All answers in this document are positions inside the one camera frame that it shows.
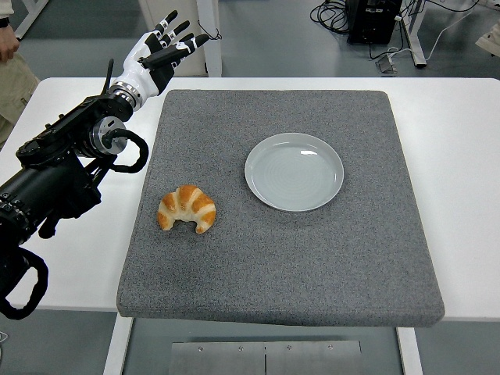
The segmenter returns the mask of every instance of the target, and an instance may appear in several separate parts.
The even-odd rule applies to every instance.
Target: white robotic hand
[[[174,42],[179,33],[189,26],[189,21],[185,21],[167,31],[176,17],[177,10],[174,10],[152,32],[139,39],[125,58],[123,74],[108,90],[125,98],[134,111],[140,109],[148,98],[161,94],[180,62],[209,40],[206,34],[197,37],[188,34]]]

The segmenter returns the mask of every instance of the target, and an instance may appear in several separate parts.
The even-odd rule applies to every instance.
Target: person
[[[10,0],[0,0],[0,150],[20,118],[39,80],[18,53],[19,41],[9,22]]]

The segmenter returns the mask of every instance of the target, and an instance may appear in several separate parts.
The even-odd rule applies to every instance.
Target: khaki pants
[[[0,62],[0,150],[39,82],[18,52]]]

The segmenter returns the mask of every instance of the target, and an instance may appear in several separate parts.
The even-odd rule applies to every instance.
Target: metal panel
[[[360,375],[359,341],[173,343],[170,375]]]
[[[266,375],[360,375],[359,341],[266,343]]]
[[[263,375],[263,342],[173,343],[169,375]]]

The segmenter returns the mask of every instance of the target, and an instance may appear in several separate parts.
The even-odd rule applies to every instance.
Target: black equipment box
[[[401,4],[402,0],[345,0],[348,43],[388,44]]]

